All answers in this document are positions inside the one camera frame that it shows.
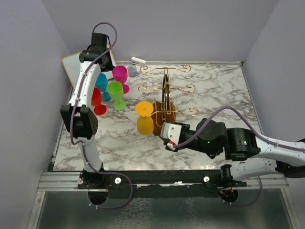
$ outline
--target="white and gray marble surface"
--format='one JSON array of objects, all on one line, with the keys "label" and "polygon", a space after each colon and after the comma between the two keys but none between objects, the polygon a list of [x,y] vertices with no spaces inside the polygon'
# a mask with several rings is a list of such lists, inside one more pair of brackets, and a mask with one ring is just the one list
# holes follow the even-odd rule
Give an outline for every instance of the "white and gray marble surface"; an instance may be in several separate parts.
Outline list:
[{"label": "white and gray marble surface", "polygon": [[[207,118],[223,105],[230,105],[259,131],[252,101],[239,65],[193,64],[191,66],[192,69],[188,73],[169,70],[172,87],[185,87],[187,83],[196,85],[196,91],[193,93],[180,90],[171,92],[176,110],[187,111],[190,106],[195,106],[200,111],[196,117],[177,113],[177,122],[190,124],[191,129],[195,129],[202,118]],[[155,67],[163,66],[149,65],[149,69]],[[138,92],[138,86],[145,83],[149,88],[161,87],[162,81],[163,70],[139,74],[135,78],[128,79],[130,91],[123,97],[127,103],[124,110],[113,109],[112,101],[104,103],[107,106],[107,112],[98,116],[99,127],[95,136],[104,168],[106,170],[217,169],[223,164],[231,163],[224,159],[224,153],[212,160],[204,153],[189,149],[179,150],[176,153],[167,151],[159,137],[153,134],[142,136],[137,132],[136,122],[139,117],[135,111],[137,103],[153,102],[154,98],[161,99],[160,90],[141,94]],[[224,122],[227,128],[247,128],[232,111],[223,111],[214,120]],[[70,143],[70,134],[64,127],[54,171],[82,169],[83,160],[80,149]]]}]

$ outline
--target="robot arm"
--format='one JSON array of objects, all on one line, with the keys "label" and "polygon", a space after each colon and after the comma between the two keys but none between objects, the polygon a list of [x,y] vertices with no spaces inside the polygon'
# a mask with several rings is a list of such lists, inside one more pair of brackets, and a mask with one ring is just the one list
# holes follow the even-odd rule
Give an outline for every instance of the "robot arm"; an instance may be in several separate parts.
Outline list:
[{"label": "robot arm", "polygon": [[91,45],[79,56],[80,75],[74,93],[68,105],[61,106],[61,116],[65,126],[70,132],[72,123],[72,136],[79,142],[84,170],[93,173],[94,170],[88,165],[88,162],[97,171],[103,170],[103,168],[95,142],[98,120],[91,109],[91,98],[101,69],[104,71],[113,69],[110,54],[106,51],[107,38],[108,36],[102,33],[93,32],[91,34]]},{"label": "robot arm", "polygon": [[[207,119],[197,126],[198,130]],[[164,123],[160,138],[168,150],[177,151],[174,145],[180,144],[193,136],[195,131],[189,125]],[[277,142],[278,145],[305,148],[304,142],[286,142],[262,137]],[[224,123],[213,120],[196,139],[184,146],[206,153],[211,159],[225,151],[225,158],[240,161],[239,164],[224,165],[220,169],[221,183],[242,182],[250,177],[268,174],[284,174],[285,177],[305,177],[305,154],[301,151],[274,146],[261,140],[251,130],[242,128],[226,129]],[[252,162],[247,159],[260,158]]]},{"label": "robot arm", "polygon": [[[75,101],[78,100],[76,113],[73,118],[73,137],[79,141],[79,146],[81,149],[81,155],[84,157],[83,147],[86,151],[86,155],[88,157],[88,161],[90,161],[91,165],[96,169],[100,170],[102,168],[102,162],[99,158],[99,154],[97,152],[96,142],[95,142],[95,134],[97,132],[98,120],[94,115],[91,109],[91,98],[94,90],[95,82],[101,72],[101,68],[98,64],[92,65],[90,70],[88,71],[88,75],[83,79],[84,82],[81,83],[83,72],[87,69],[87,67],[91,64],[90,61],[84,61],[81,63],[81,70],[79,80],[77,82],[75,91],[69,100],[68,105],[61,106],[61,115],[63,121],[66,125],[67,130],[70,130],[70,122],[73,108],[75,106]],[[84,170],[87,172],[94,172],[92,168],[88,166],[85,158],[84,161]]]}]

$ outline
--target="gray wall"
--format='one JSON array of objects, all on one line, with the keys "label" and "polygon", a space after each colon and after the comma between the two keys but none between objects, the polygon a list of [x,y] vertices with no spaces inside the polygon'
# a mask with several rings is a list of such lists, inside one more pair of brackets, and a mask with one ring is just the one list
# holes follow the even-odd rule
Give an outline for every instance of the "gray wall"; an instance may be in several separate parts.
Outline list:
[{"label": "gray wall", "polygon": [[[117,27],[117,60],[245,60],[278,0],[42,0],[71,52],[92,27]],[[111,35],[107,26],[98,29]]]},{"label": "gray wall", "polygon": [[[244,66],[264,133],[290,141],[305,138],[304,12],[304,0],[280,0]],[[289,184],[305,228],[305,179]]]},{"label": "gray wall", "polygon": [[0,222],[23,229],[67,101],[69,52],[40,0],[1,1],[0,30]]}]

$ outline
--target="gold wire rack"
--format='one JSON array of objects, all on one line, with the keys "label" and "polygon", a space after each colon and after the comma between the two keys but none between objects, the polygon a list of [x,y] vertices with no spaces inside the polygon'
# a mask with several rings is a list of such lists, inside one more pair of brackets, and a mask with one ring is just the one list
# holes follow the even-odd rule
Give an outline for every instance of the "gold wire rack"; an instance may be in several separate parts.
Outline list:
[{"label": "gold wire rack", "polygon": [[[163,86],[152,88],[152,89],[146,91],[148,89],[148,87],[146,86],[146,84],[143,83],[143,84],[139,85],[138,91],[142,94],[148,94],[148,93],[150,93],[154,90],[162,90],[163,94],[162,94],[162,101],[154,100],[155,101],[154,112],[152,112],[150,115],[147,115],[147,116],[144,116],[144,117],[150,117],[150,116],[155,115],[154,122],[157,124],[158,127],[161,128],[163,122],[166,122],[166,115],[173,114],[173,119],[174,119],[174,121],[176,121],[175,115],[174,115],[175,113],[182,113],[184,115],[191,116],[191,117],[195,117],[199,114],[198,108],[194,107],[194,106],[189,108],[189,112],[191,112],[192,114],[189,114],[189,113],[184,112],[184,111],[177,111],[175,109],[173,100],[171,98],[171,90],[172,89],[179,89],[183,92],[192,93],[196,90],[196,86],[193,83],[188,83],[185,88],[171,87],[168,70],[169,69],[176,69],[176,70],[179,70],[183,73],[188,73],[192,69],[191,66],[186,64],[186,65],[183,65],[182,69],[176,68],[176,67],[162,67],[162,68],[153,68],[153,69],[150,69],[150,70],[146,71],[147,69],[148,69],[148,66],[146,66],[146,65],[142,66],[140,68],[140,72],[143,73],[143,74],[147,74],[147,73],[151,73],[154,70],[163,69],[163,74],[164,74],[164,76],[163,76]],[[161,104],[161,110],[158,110],[158,108],[157,108],[158,103]],[[157,115],[160,114],[160,113],[162,115],[162,123],[161,124],[158,123],[158,118],[157,118]]]},{"label": "gold wire rack", "polygon": [[[181,87],[171,87],[170,79],[169,79],[169,74],[168,74],[168,70],[169,70],[169,69],[176,69],[176,70],[179,70],[179,71],[181,71],[181,72],[183,72],[183,73],[188,73],[188,72],[192,69],[191,66],[189,66],[188,64],[183,65],[182,68],[183,68],[183,69],[175,68],[175,67],[153,68],[153,69],[151,69],[151,70],[145,72],[144,70],[147,70],[147,69],[148,69],[148,66],[147,66],[147,65],[144,65],[144,66],[141,66],[140,72],[143,73],[143,74],[147,74],[147,73],[151,73],[151,72],[154,71],[154,70],[163,69],[163,70],[164,70],[164,75],[166,74],[167,77],[168,77],[168,81],[165,82],[165,84],[168,84],[168,85],[169,85],[170,90],[172,90],[172,89],[179,89],[179,90],[184,91],[184,92],[192,93],[192,92],[194,92],[194,91],[196,90],[196,86],[195,86],[193,83],[188,83],[188,84],[186,85],[185,88],[187,88],[188,90],[187,90],[187,89],[183,89],[183,88],[181,88]],[[155,88],[153,88],[153,89],[150,89],[149,91],[145,91],[145,90],[148,89],[148,87],[146,86],[146,84],[143,83],[143,84],[139,85],[138,91],[139,91],[140,93],[142,93],[142,94],[148,94],[148,93],[150,93],[150,92],[152,92],[152,91],[154,91],[154,90],[164,89],[164,87],[165,87],[165,85],[163,84],[163,87],[155,87]]]}]

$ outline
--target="red cup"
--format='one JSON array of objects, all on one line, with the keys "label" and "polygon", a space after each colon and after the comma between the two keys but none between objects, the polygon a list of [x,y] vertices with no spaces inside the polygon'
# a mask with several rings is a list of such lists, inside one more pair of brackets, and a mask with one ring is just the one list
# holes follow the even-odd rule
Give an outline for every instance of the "red cup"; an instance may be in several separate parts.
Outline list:
[{"label": "red cup", "polygon": [[102,95],[98,88],[94,88],[93,95],[91,99],[91,105],[92,106],[99,106],[102,103]]},{"label": "red cup", "polygon": [[101,105],[96,106],[93,111],[96,115],[103,115],[106,113],[107,108],[105,105],[101,104]]}]

